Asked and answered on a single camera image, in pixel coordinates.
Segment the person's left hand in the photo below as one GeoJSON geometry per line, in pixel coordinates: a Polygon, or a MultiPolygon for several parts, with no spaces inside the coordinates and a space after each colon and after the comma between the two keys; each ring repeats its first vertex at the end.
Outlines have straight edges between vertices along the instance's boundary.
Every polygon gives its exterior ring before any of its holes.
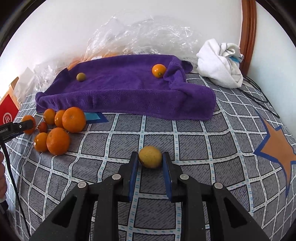
{"type": "Polygon", "coordinates": [[[5,178],[5,166],[3,164],[4,161],[4,155],[2,152],[0,152],[0,199],[3,199],[5,197],[6,191],[7,191],[7,184],[6,184],[6,178],[5,178]]]}

